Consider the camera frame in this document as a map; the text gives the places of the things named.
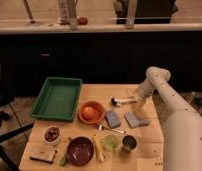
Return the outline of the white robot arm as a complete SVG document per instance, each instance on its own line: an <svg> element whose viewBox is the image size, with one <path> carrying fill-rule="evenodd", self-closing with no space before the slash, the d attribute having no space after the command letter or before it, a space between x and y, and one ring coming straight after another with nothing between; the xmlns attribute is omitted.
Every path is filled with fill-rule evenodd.
<svg viewBox="0 0 202 171"><path fill-rule="evenodd" d="M149 67L138 86L139 98L149 98L155 90L171 114L165 124L163 171L202 171L202 117L168 81L170 71Z"/></svg>

